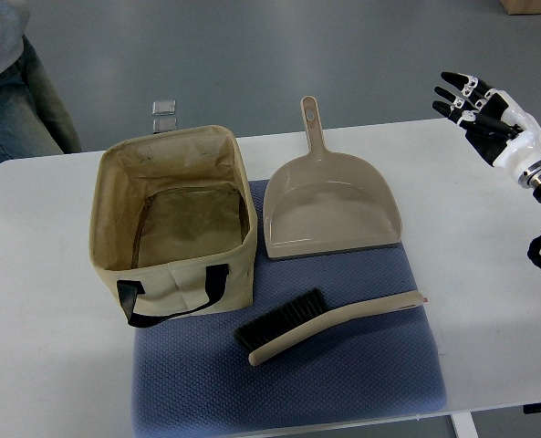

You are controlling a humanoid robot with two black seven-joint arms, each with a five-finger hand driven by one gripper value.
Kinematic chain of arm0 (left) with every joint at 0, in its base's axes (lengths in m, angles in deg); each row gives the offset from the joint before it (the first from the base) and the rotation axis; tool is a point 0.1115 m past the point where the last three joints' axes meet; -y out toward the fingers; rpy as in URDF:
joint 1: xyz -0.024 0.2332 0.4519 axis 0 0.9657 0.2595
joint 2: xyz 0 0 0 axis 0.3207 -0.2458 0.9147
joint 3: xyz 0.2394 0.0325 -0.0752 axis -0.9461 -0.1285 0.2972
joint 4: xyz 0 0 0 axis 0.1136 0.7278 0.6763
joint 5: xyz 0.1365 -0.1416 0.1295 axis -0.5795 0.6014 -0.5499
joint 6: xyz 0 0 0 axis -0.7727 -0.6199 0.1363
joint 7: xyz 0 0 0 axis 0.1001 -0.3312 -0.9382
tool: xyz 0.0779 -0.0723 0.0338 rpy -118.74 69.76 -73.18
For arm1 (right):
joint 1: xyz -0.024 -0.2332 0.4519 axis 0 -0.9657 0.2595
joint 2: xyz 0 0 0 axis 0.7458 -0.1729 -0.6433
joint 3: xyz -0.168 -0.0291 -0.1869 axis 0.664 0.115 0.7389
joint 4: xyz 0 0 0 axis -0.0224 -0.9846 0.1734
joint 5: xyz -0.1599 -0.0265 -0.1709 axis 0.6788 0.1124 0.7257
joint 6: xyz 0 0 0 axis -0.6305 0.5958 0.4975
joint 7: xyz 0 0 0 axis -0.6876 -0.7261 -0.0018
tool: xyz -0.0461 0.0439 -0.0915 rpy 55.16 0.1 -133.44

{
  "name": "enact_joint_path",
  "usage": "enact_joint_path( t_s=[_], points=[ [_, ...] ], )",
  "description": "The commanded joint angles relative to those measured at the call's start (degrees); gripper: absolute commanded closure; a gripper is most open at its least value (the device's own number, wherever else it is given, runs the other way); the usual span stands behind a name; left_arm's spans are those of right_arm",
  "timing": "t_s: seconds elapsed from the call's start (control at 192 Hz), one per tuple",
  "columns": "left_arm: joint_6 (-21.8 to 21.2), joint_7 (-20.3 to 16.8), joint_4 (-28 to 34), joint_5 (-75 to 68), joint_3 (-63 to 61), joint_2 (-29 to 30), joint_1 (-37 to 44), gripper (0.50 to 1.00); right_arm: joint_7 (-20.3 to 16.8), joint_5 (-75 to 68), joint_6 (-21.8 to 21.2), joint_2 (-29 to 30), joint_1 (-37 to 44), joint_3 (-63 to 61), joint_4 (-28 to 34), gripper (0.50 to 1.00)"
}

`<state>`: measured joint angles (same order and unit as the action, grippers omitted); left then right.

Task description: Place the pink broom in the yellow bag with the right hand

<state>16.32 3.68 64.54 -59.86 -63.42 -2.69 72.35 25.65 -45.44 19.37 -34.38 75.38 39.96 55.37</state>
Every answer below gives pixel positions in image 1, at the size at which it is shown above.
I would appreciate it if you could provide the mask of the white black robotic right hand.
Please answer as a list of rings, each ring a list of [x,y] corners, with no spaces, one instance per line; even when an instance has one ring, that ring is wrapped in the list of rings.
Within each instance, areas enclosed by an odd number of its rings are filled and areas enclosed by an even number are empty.
[[[456,88],[437,87],[432,107],[464,130],[465,139],[492,167],[503,169],[524,188],[541,184],[541,126],[505,91],[478,77],[443,72]]]

